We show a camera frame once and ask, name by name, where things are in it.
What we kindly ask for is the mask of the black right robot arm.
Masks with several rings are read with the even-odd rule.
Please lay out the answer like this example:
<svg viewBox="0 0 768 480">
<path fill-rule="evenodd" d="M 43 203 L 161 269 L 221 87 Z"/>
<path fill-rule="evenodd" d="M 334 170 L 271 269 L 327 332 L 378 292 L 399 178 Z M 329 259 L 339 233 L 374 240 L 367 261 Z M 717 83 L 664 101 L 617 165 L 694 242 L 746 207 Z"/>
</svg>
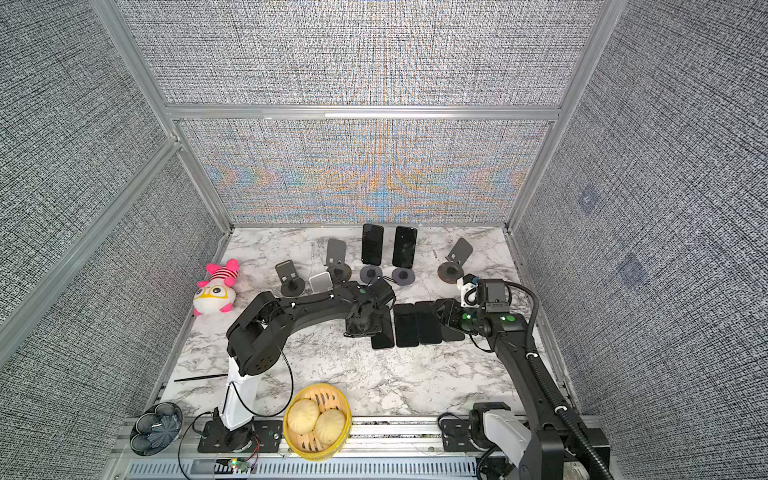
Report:
<svg viewBox="0 0 768 480">
<path fill-rule="evenodd" d="M 529 288 L 503 279 L 475 279 L 468 303 L 439 299 L 434 314 L 445 327 L 484 337 L 502 362 L 524 407 L 521 422 L 504 409 L 481 412 L 479 426 L 490 446 L 486 460 L 501 451 L 511 465 L 508 479 L 560 479 L 567 461 L 576 461 L 591 479 L 611 479 L 610 445 L 589 428 L 560 392 L 534 340 L 540 307 Z"/>
</svg>

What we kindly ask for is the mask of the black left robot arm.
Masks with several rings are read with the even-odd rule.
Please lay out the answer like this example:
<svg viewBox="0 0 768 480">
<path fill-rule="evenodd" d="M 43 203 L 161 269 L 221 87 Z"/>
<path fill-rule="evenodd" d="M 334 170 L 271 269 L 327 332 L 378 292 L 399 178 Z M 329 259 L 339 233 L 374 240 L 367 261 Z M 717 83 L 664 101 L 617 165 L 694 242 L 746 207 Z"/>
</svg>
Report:
<svg viewBox="0 0 768 480">
<path fill-rule="evenodd" d="M 229 372 L 218 418 L 237 430 L 257 416 L 248 403 L 256 388 L 247 385 L 268 371 L 295 332 L 321 323 L 344 320 L 347 338 L 372 337 L 383 331 L 396 299 L 391 285 L 379 278 L 368 285 L 349 281 L 329 291 L 297 298 L 258 294 L 226 332 Z"/>
</svg>

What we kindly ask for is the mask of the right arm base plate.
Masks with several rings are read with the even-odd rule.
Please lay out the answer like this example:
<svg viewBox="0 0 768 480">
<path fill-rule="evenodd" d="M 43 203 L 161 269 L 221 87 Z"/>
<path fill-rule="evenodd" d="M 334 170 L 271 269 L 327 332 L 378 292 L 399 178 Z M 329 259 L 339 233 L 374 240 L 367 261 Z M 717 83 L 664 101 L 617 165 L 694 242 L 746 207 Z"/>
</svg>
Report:
<svg viewBox="0 0 768 480">
<path fill-rule="evenodd" d="M 448 416 L 438 421 L 438 427 L 441 430 L 444 451 L 454 453 L 481 451 L 471 437 L 470 423 L 467 419 Z"/>
</svg>

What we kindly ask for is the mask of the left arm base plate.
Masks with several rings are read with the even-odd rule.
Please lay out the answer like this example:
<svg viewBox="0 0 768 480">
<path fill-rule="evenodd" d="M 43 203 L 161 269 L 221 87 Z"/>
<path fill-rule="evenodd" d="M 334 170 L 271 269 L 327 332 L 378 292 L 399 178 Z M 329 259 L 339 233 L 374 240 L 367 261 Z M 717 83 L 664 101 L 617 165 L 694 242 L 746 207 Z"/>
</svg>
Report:
<svg viewBox="0 0 768 480">
<path fill-rule="evenodd" d="M 252 420 L 229 430 L 221 419 L 208 421 L 198 443 L 199 453 L 277 453 L 283 437 L 280 420 Z"/>
</svg>

